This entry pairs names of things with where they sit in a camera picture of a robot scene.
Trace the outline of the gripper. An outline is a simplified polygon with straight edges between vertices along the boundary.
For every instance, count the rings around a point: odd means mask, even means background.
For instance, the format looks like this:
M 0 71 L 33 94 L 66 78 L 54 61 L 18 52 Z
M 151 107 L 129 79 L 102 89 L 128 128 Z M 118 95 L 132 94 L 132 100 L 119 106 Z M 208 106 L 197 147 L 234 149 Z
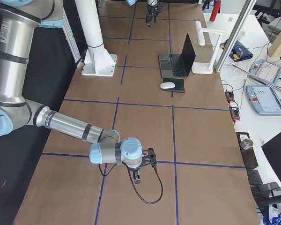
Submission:
M 136 168 L 130 168 L 129 167 L 129 171 L 131 171 L 133 173 L 134 184 L 140 184 L 141 183 L 139 170 L 140 170 L 140 167 L 136 167 Z
M 148 13 L 146 15 L 146 24 L 148 27 L 151 27 L 151 20 L 157 19 L 157 6 L 148 5 Z

